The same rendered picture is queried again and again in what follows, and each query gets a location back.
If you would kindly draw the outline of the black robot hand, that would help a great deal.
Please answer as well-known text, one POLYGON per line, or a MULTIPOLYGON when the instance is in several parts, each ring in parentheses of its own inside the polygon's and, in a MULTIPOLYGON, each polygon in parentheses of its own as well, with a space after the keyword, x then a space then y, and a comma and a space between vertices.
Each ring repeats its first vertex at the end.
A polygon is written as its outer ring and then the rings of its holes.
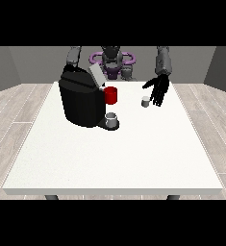
POLYGON ((142 88, 146 89, 153 87, 149 101, 153 102, 154 105, 160 107, 163 103, 164 95, 167 93, 169 88, 169 79, 166 74, 161 74, 157 78, 153 78, 147 81, 142 88))

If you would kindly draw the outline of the red pod holder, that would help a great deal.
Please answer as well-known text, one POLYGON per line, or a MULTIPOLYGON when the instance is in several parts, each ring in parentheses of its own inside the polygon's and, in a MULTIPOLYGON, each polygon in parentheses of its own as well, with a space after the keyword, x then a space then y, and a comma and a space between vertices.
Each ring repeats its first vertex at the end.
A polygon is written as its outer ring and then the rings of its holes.
POLYGON ((117 102, 117 88, 114 86, 107 86, 104 89, 105 93, 105 103, 108 105, 113 105, 117 102))

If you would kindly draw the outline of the pale grey machine lid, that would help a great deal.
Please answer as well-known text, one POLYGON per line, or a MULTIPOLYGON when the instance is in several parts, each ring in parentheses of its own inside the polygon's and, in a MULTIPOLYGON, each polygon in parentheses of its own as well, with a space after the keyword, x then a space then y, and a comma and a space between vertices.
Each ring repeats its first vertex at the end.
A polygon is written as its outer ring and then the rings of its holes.
POLYGON ((98 87, 101 87, 104 85, 104 83, 106 82, 106 78, 101 70, 101 67, 99 66, 98 63, 95 63, 93 65, 91 65, 88 68, 94 82, 96 83, 96 85, 98 87))

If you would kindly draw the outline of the black coffee machine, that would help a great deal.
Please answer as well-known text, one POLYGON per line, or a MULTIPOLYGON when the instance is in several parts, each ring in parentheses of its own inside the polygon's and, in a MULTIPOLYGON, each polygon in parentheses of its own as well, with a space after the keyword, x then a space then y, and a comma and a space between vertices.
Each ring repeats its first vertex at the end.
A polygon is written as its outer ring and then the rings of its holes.
POLYGON ((81 127, 98 126, 108 131, 119 128, 118 119, 115 127, 106 126, 106 86, 98 87, 85 69, 67 64, 59 80, 59 88, 68 121, 81 127))

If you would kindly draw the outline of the small grey cup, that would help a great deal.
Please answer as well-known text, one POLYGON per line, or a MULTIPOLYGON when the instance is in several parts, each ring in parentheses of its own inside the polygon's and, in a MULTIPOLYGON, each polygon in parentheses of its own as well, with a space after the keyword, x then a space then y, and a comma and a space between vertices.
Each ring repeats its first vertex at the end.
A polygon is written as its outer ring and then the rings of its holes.
POLYGON ((117 116, 114 112, 108 112, 105 115, 106 118, 106 126, 109 128, 113 128, 117 124, 117 116))

